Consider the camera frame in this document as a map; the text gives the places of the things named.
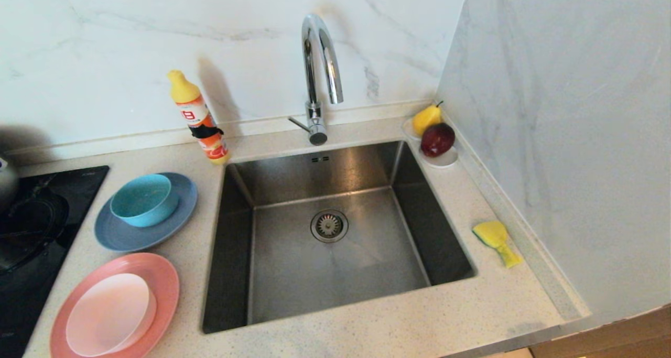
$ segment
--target blue plate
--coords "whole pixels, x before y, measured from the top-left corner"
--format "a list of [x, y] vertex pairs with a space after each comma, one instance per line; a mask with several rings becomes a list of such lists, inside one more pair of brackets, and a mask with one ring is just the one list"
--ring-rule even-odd
[[189, 177], [178, 173], [159, 173], [170, 179], [179, 196], [175, 212], [163, 222], [151, 227], [133, 227], [115, 217], [108, 200], [95, 222], [95, 238], [102, 246], [116, 252], [134, 252], [154, 246], [179, 231], [196, 207], [198, 189]]

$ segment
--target pink plate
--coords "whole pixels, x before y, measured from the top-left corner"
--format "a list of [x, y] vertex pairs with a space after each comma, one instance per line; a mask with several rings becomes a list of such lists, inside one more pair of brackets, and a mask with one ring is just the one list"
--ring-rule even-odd
[[130, 273], [142, 277], [156, 296], [156, 316], [149, 330], [136, 343], [128, 348], [103, 355], [108, 358], [142, 358], [151, 351], [161, 339], [177, 308], [179, 299], [179, 277], [175, 267], [165, 258], [153, 253], [133, 253], [116, 258], [94, 270], [74, 288], [65, 303], [60, 307], [51, 330], [51, 355], [53, 358], [79, 358], [65, 339], [65, 326], [72, 308], [79, 298], [94, 284], [115, 274]]

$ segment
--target dish soap bottle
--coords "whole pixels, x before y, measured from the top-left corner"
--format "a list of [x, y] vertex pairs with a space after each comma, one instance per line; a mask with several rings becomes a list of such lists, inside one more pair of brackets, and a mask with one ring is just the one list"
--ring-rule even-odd
[[198, 86], [189, 82], [182, 71], [172, 70], [168, 73], [172, 83], [170, 96], [180, 109], [182, 117], [191, 129], [191, 135], [198, 139], [208, 159], [217, 165], [228, 161], [229, 153], [223, 141], [223, 131], [217, 127], [205, 104]]

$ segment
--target white marble wall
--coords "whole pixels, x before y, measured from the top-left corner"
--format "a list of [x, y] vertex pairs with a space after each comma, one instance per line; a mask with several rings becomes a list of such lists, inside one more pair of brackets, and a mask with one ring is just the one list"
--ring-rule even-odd
[[220, 121], [300, 114], [300, 24], [311, 12], [335, 40], [337, 108], [433, 97], [462, 3], [0, 0], [0, 148], [183, 127], [168, 96], [173, 68], [202, 85]]
[[466, 0], [438, 97], [594, 312], [671, 301], [669, 0]]

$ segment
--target yellow sponge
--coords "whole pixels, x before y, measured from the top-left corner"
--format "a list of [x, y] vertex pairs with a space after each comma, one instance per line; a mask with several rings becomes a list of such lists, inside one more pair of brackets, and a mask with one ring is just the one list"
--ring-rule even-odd
[[496, 249], [505, 263], [505, 267], [513, 267], [520, 262], [522, 258], [511, 251], [506, 240], [508, 240], [508, 231], [503, 223], [498, 220], [480, 223], [473, 227], [473, 233], [484, 243]]

